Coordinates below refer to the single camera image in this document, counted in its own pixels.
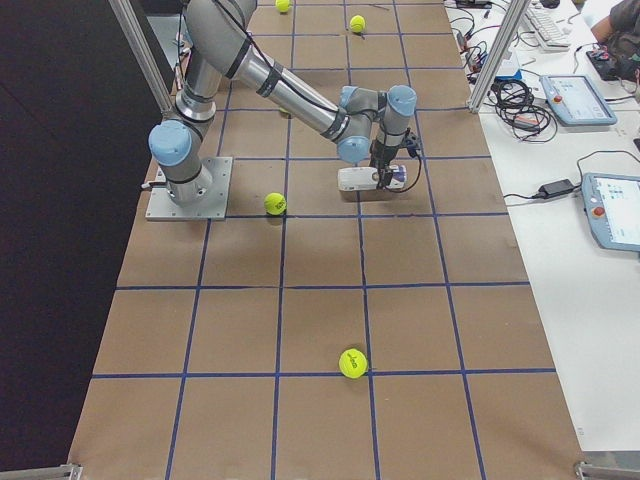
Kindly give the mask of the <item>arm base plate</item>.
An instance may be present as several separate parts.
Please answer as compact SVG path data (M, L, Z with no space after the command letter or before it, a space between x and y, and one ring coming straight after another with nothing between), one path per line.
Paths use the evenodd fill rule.
M149 221L200 221L226 218L232 177L232 157L201 159L199 175L184 184L170 182L158 168L150 188L145 218Z

